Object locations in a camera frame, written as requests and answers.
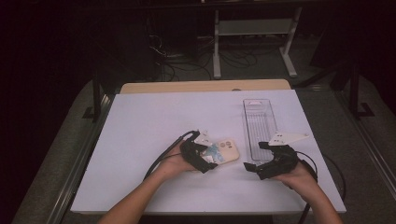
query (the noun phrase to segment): table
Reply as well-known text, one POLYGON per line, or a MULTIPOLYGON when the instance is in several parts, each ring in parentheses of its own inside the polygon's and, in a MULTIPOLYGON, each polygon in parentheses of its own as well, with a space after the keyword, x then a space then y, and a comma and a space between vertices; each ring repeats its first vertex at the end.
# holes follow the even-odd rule
POLYGON ((257 175, 248 173, 244 168, 243 161, 247 161, 247 153, 242 100, 247 98, 270 99, 280 131, 310 135, 290 146, 315 160, 319 184, 335 209, 338 212, 346 211, 297 95, 285 85, 287 82, 212 82, 197 83, 201 85, 195 89, 189 87, 192 83, 167 84, 171 87, 168 91, 173 92, 161 93, 150 88, 160 85, 156 83, 124 86, 121 90, 123 94, 115 97, 71 211, 84 214, 106 212, 142 181, 153 161, 170 144, 183 133, 199 129, 208 130, 215 142, 232 138, 239 149, 240 159, 204 175, 184 173, 165 183, 148 205, 147 215, 269 215, 301 212, 305 202, 293 190, 275 180, 260 181, 257 175), (214 89, 210 88, 212 82, 217 84, 214 89), (231 87, 231 90, 243 91, 226 91, 222 83, 229 87, 228 90, 231 87), (248 83, 257 86, 267 84, 262 88, 269 90, 255 90, 255 85, 249 89, 248 83), (268 83, 282 84, 279 86, 283 89, 274 90, 275 86, 268 83), (189 92, 182 92, 184 85, 189 92), (126 94, 135 90, 144 92, 144 89, 150 93, 126 94))

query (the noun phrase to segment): small box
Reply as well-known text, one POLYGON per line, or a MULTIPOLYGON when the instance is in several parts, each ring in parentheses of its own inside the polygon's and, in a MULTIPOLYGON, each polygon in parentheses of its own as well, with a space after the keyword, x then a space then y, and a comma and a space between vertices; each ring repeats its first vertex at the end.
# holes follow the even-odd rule
POLYGON ((270 150, 261 149, 259 142, 269 142, 277 131, 271 103, 266 99, 246 99, 243 103, 248 162, 267 163, 274 156, 270 150))

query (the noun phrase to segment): dark background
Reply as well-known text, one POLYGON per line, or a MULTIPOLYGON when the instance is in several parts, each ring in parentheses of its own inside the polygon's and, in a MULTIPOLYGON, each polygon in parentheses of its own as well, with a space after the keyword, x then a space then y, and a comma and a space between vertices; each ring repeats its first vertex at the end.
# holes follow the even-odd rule
MULTIPOLYGON (((95 4, 93 0, 0 3, 0 223, 12 220, 69 107, 93 74, 99 75, 107 92, 123 82, 156 78, 155 56, 144 37, 147 15, 109 18, 77 13, 79 7, 95 4), (138 40, 130 42, 131 37, 138 40)), ((394 113, 395 14, 394 6, 381 2, 308 7, 298 27, 305 35, 321 35, 327 28, 314 65, 330 66, 352 55, 360 73, 377 86, 394 113)), ((205 17, 199 14, 190 22, 204 32, 212 27, 203 25, 205 17)), ((190 37, 197 32, 183 29, 183 24, 179 30, 190 37)))

